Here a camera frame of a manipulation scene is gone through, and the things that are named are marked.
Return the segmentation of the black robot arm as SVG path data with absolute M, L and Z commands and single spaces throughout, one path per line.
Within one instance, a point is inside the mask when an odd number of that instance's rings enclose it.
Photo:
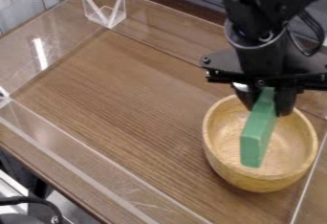
M 254 108 L 263 89 L 274 89 L 276 113 L 292 112 L 298 94 L 306 90 L 327 90 L 327 58 L 321 48 L 306 48 L 288 29 L 290 21 L 301 18 L 323 41 L 322 25 L 309 12 L 317 0 L 223 0 L 224 34 L 234 51 L 230 60 L 218 54 L 202 58 L 207 80 L 215 83 L 244 84 L 247 91 L 236 96 Z

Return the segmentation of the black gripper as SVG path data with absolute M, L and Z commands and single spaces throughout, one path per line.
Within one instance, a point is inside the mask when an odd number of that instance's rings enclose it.
M 262 89 L 254 86 L 259 82 L 278 87 L 275 108 L 279 117 L 292 113 L 303 89 L 327 91 L 327 56 L 305 56 L 288 40 L 286 29 L 271 33 L 266 41 L 251 40 L 236 32 L 227 20 L 224 37 L 231 48 L 207 54 L 199 63 L 210 82 L 234 82 L 236 97 L 248 110 L 260 95 Z

